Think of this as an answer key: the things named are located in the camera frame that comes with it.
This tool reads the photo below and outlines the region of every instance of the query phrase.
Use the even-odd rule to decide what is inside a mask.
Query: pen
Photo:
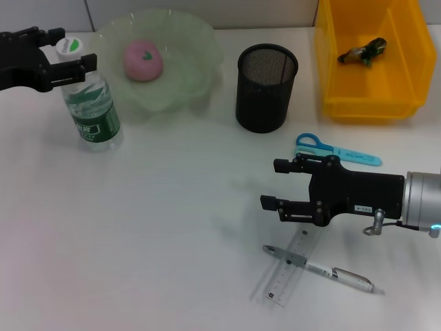
[[[376,288],[375,285],[370,282],[370,280],[358,274],[354,274],[340,268],[326,267],[324,265],[320,265],[319,263],[309,261],[302,255],[288,252],[287,250],[274,246],[265,245],[263,246],[263,250],[273,257],[286,260],[288,264],[292,263],[298,267],[315,272],[316,274],[320,274],[335,281],[339,281],[353,288],[357,288],[368,293],[384,294],[383,290]]]

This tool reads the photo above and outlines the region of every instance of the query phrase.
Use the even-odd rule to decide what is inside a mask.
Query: green bottle label
[[[102,143],[118,133],[120,123],[112,103],[110,109],[99,117],[93,119],[80,119],[72,116],[81,138],[91,143]]]

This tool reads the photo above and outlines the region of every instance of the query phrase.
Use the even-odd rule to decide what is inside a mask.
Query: scissors blade
[[[356,152],[355,150],[346,150],[344,148],[334,147],[334,152],[332,154],[340,157],[340,160],[342,161],[366,164],[368,166],[374,166],[374,167],[378,167],[382,165],[382,161],[379,157]]]
[[[321,150],[320,148],[314,148],[314,147],[308,147],[308,146],[302,146],[299,145],[296,148],[295,153],[297,154],[298,152],[310,152],[314,155],[317,155],[318,157],[326,157],[328,155],[333,154],[331,150]]]

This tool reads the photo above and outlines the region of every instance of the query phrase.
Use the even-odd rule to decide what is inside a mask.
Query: white wall
[[[441,24],[441,0],[419,0],[426,22]],[[148,7],[193,12],[215,28],[311,26],[318,0],[87,0],[96,29]],[[85,0],[0,0],[0,32],[31,26],[91,31]]]
[[[144,8],[185,10],[215,28],[312,26],[318,0],[88,0],[95,28]]]
[[[32,26],[92,31],[84,0],[0,0],[0,32]]]
[[[428,24],[441,24],[441,0],[420,0]]]

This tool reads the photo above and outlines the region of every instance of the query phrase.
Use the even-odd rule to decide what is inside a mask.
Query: bottle cap
[[[79,60],[85,53],[83,42],[76,37],[67,37],[60,40],[55,49],[60,62]]]

